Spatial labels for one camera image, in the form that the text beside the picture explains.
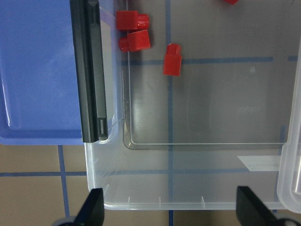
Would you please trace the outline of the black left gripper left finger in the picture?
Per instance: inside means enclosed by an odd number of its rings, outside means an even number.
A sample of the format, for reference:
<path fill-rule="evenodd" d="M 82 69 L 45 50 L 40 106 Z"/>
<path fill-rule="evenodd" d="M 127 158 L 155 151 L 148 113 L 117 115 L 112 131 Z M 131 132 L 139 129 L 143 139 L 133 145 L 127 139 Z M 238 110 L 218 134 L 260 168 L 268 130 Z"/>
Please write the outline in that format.
<path fill-rule="evenodd" d="M 77 226 L 102 226 L 104 222 L 103 189 L 92 189 L 77 214 L 74 224 Z"/>

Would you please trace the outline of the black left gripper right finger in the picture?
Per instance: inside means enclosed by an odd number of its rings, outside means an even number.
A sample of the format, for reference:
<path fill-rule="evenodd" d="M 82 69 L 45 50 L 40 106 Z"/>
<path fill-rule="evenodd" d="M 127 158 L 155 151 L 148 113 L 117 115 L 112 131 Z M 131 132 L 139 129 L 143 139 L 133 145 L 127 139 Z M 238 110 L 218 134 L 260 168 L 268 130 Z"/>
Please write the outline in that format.
<path fill-rule="evenodd" d="M 278 226 L 275 215 L 248 186 L 238 186 L 236 216 L 242 226 Z"/>

